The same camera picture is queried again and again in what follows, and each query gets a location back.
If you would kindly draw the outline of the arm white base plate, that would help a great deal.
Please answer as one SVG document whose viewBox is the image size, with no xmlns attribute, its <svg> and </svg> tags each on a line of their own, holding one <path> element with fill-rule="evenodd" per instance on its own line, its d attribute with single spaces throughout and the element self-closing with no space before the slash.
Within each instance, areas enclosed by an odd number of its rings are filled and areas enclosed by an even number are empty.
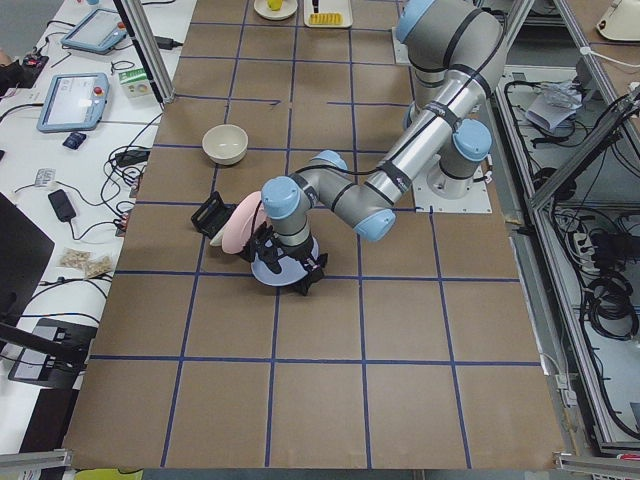
<svg viewBox="0 0 640 480">
<path fill-rule="evenodd" d="M 423 213 L 491 214 L 487 184 L 482 175 L 453 180 L 444 175 L 421 173 L 412 184 L 415 208 Z"/>
<path fill-rule="evenodd" d="M 397 65 L 408 66 L 410 64 L 407 47 L 397 41 L 393 42 L 394 61 Z"/>
</svg>

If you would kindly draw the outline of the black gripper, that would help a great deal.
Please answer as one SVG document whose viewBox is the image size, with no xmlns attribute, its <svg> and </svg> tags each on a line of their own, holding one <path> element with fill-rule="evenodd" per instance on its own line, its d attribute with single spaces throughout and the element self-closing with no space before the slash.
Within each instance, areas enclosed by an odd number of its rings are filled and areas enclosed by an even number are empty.
<svg viewBox="0 0 640 480">
<path fill-rule="evenodd" d="M 258 255 L 274 273 L 281 272 L 277 247 L 280 247 L 285 255 L 302 263 L 309 272 L 323 266 L 323 256 L 318 254 L 318 244 L 313 236 L 310 236 L 291 252 L 286 252 L 285 245 L 278 239 L 273 228 L 263 225 L 260 230 L 252 235 L 249 247 L 250 252 L 254 254 L 254 258 Z"/>
</svg>

